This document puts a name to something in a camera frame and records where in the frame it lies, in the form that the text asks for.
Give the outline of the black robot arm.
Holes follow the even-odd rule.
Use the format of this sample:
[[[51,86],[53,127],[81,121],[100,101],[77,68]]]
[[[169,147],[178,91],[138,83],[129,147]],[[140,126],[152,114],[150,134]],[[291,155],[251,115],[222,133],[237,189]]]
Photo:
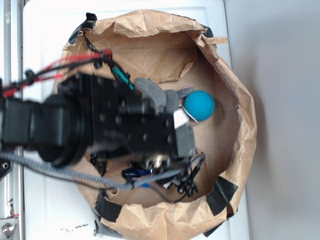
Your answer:
[[[164,169],[185,167],[196,154],[193,130],[176,127],[126,83],[79,73],[44,102],[0,99],[0,147],[37,151],[54,167],[84,154]]]

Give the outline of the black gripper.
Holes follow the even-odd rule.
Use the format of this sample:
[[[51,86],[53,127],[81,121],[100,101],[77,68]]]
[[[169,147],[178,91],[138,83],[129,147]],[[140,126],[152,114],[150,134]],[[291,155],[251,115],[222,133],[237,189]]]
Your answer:
[[[78,73],[57,90],[69,117],[64,161],[97,153],[144,167],[179,169],[196,154],[193,129],[176,126],[172,114],[157,112],[151,99],[141,99],[126,83]]]

